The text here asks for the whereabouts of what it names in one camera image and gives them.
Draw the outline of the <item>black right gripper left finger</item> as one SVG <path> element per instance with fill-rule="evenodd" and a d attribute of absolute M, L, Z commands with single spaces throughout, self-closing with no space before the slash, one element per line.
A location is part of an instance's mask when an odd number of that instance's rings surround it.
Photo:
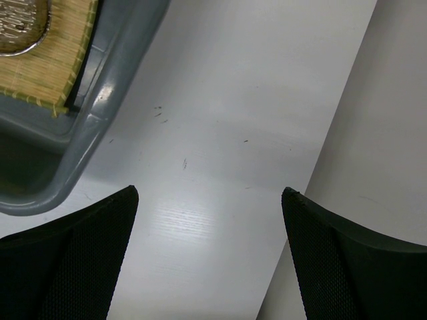
<path fill-rule="evenodd" d="M 106 319 L 138 202 L 129 186 L 1 238 L 1 318 Z"/>

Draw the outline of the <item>bamboo woven mat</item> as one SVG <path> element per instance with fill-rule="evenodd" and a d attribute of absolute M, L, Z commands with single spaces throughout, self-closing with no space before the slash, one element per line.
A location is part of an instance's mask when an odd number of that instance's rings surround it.
<path fill-rule="evenodd" d="M 77 81 L 97 16 L 97 1 L 52 1 L 44 40 L 18 56 L 1 56 L 1 95 L 67 113 L 65 102 Z"/>

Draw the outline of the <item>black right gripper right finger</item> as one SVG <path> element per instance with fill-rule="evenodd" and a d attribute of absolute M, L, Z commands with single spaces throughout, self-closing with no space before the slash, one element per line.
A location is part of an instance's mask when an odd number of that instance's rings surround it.
<path fill-rule="evenodd" d="M 308 319 L 425 319 L 426 247 L 370 230 L 286 187 L 284 224 Z"/>

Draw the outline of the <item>clear glass oval dish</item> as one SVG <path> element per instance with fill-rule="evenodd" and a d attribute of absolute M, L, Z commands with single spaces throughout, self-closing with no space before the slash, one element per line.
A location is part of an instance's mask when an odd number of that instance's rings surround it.
<path fill-rule="evenodd" d="M 1 1 L 1 56 L 22 55 L 36 48 L 51 25 L 52 1 Z"/>

